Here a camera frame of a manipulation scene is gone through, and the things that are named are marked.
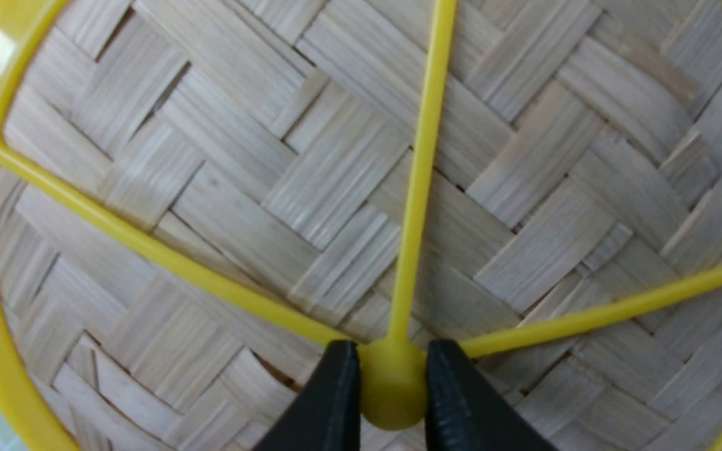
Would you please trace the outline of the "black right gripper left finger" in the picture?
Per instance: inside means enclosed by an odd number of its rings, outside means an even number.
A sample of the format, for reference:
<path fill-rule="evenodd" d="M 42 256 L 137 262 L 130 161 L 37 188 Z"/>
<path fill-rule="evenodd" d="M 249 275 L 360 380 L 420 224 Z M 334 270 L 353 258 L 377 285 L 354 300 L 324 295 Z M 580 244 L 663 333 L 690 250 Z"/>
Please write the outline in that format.
<path fill-rule="evenodd" d="M 255 450 L 358 450 L 361 371 L 357 345 L 329 343 L 310 379 Z"/>

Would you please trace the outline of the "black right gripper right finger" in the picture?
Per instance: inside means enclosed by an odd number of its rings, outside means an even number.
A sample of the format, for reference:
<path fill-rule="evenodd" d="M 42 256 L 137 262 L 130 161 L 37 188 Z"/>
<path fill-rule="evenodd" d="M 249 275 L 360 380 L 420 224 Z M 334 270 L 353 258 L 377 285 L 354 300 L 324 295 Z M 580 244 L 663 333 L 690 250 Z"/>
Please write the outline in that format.
<path fill-rule="evenodd" d="M 427 450 L 554 450 L 473 365 L 458 342 L 427 346 Z"/>

